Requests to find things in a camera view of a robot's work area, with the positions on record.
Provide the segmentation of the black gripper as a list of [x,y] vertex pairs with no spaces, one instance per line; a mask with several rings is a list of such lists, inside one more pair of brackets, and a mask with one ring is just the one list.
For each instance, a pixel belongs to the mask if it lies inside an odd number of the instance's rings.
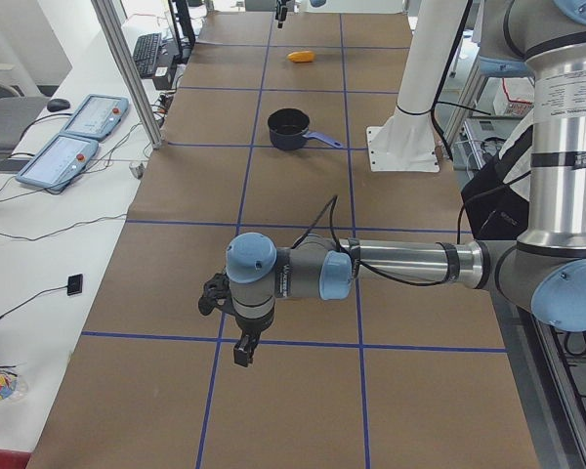
[[235,316],[235,322],[242,334],[233,347],[233,361],[240,366],[249,366],[253,363],[256,348],[259,345],[259,335],[273,323],[274,312],[269,312],[259,318]]

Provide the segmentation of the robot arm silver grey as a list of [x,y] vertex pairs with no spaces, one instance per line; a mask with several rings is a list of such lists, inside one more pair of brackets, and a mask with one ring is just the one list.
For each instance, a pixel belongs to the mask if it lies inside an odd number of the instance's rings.
[[[284,22],[286,21],[287,14],[289,12],[289,0],[276,0],[274,6],[274,19],[277,22],[277,27],[282,28]],[[322,7],[326,1],[325,0],[311,0],[311,5],[315,8]]]
[[488,192],[466,192],[459,219],[474,233],[488,229],[466,244],[305,232],[278,248],[263,234],[241,234],[226,252],[224,305],[241,331],[237,364],[253,361],[277,299],[341,300],[361,274],[497,291],[543,323],[586,331],[586,1],[489,1],[481,53],[524,64],[535,79],[529,201],[518,228],[502,226]]

